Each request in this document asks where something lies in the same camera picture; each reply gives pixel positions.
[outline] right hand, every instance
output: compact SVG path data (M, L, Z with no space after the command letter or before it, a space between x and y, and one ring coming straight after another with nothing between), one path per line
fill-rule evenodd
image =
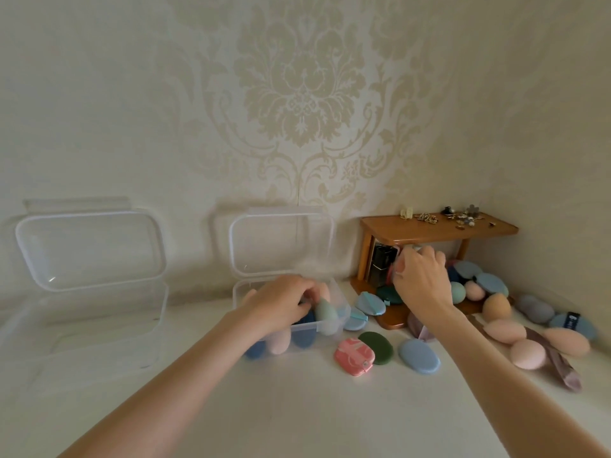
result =
M418 319L426 321L452 305L452 287L446 270L446 255L431 246L416 252L406 247L395 262L395 289Z

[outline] small wooden table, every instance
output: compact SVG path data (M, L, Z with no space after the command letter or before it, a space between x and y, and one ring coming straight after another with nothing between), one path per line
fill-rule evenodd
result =
M355 291L360 294L363 291L375 294L375 289L365 281L367 265L371 260L371 253L375 239L387 246L401 246L403 244L419 244L424 242L451 241L460 239L461 244L456 258L464 259L471 238L495 238L498 236L509 236L517 234L518 227L511 223L499 220L492 215L480 213L480 220L475 226L464 225L464 229L457 228L459 224L455 220L448 220L444 215L435 214L439 220L437 223L426 223L416 220L416 216L410 220L403 220L398 215L384 217L363 217L361 226L363 228L363 243L361 246L361 260L359 271L351 278L350 283ZM465 300L457 305L462 312L469 315L481 311L481 302ZM409 310L404 305L391 305L384 315L376 317L380 326L385 329L397 329L405 326Z

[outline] wooden shelf leg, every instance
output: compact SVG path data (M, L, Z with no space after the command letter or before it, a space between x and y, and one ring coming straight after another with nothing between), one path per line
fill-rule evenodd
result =
M373 237L371 233L367 231L363 231L363 243L361 246L361 259L359 261L359 271L356 277L359 280L365 279L365 270L367 269L367 259L369 259L369 248L371 246L371 241Z
M471 242L470 238L463 239L460 243L460 247L458 248L458 254L456 254L456 259L464 260L465 255L467 254L467 249L469 248L469 243Z

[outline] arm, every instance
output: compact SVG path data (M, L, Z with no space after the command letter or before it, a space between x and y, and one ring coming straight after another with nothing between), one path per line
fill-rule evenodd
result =
M431 246L420 253L406 248L395 266L395 287L450 354L508 454L610 457L452 305L445 263Z
M299 304L315 282L283 276L241 307L147 385L74 442L60 458L163 458L172 454L212 389L257 340L287 328L310 309Z

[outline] hand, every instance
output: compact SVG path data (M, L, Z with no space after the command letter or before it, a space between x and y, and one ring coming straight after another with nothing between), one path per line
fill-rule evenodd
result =
M260 337L288 328L310 311L309 303L299 303L305 294L318 301L318 288L314 280L299 275L283 275L266 283L237 309L257 326Z
M452 307L452 287L446 270L446 256L424 246L416 252L406 247L395 262L395 289L420 321L439 314L439 308Z

